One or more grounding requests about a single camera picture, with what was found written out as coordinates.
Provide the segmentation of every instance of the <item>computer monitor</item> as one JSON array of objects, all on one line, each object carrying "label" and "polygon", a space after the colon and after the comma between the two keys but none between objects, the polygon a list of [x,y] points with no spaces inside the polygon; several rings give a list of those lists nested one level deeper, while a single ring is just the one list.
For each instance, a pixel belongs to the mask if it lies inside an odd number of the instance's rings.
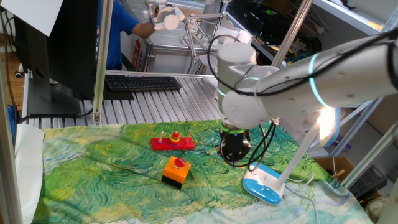
[{"label": "computer monitor", "polygon": [[[16,48],[29,80],[28,115],[80,114],[73,91],[94,93],[99,0],[62,3],[49,37],[16,18]],[[49,79],[59,84],[51,85]]]}]

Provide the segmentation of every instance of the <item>monitor stand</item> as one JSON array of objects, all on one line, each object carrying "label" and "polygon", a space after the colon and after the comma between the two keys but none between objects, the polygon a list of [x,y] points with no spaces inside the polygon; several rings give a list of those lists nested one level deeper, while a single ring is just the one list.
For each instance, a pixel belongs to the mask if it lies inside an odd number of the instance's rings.
[{"label": "monitor stand", "polygon": [[26,25],[32,76],[29,79],[28,115],[74,115],[80,114],[78,99],[71,89],[61,84],[50,84],[47,37],[36,28]]},{"label": "monitor stand", "polygon": [[27,100],[28,115],[76,115],[80,114],[79,100],[73,97],[71,89],[55,84],[48,86],[50,97],[42,97],[39,93],[43,86],[37,86],[34,78],[29,79],[29,94]]}]

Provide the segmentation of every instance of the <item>lamp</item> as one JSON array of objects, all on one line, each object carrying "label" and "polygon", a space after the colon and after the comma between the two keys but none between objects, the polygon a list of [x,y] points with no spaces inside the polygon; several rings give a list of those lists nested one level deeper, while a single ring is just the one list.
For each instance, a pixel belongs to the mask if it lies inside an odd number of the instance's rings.
[{"label": "lamp", "polygon": [[319,124],[320,145],[330,146],[336,141],[340,131],[340,108],[325,107],[317,119]]},{"label": "lamp", "polygon": [[319,134],[322,146],[329,146],[336,140],[340,130],[340,108],[327,106],[320,112],[317,122],[305,135],[303,142],[281,175],[264,165],[259,166],[254,172],[246,172],[243,186],[250,194],[270,205],[277,205],[282,201],[287,178],[300,162],[315,136]]}]

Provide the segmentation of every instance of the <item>keyboard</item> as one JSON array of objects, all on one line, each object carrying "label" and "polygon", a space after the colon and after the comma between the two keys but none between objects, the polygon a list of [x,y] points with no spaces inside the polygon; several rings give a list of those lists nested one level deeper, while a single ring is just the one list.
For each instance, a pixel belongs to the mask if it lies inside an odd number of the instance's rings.
[{"label": "keyboard", "polygon": [[174,77],[129,77],[125,75],[105,75],[106,83],[112,91],[131,90],[179,90],[181,85]]}]

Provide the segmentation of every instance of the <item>colorful tablecloth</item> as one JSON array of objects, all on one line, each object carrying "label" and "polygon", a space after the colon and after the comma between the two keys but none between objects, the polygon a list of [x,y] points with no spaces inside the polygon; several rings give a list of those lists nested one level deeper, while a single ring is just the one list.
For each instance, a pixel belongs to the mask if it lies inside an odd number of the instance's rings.
[{"label": "colorful tablecloth", "polygon": [[[271,206],[249,195],[241,183],[246,168],[234,169],[216,153],[218,127],[219,121],[194,121],[45,130],[34,223],[316,223],[308,200],[288,195]],[[190,129],[194,150],[150,146],[162,131],[186,136]],[[251,137],[253,146],[259,144],[260,129]],[[281,173],[297,146],[278,127],[263,163]],[[192,164],[181,190],[160,181],[170,156]],[[322,223],[371,223],[353,195],[307,154],[290,178],[309,172],[315,180],[300,193],[314,199]]]}]

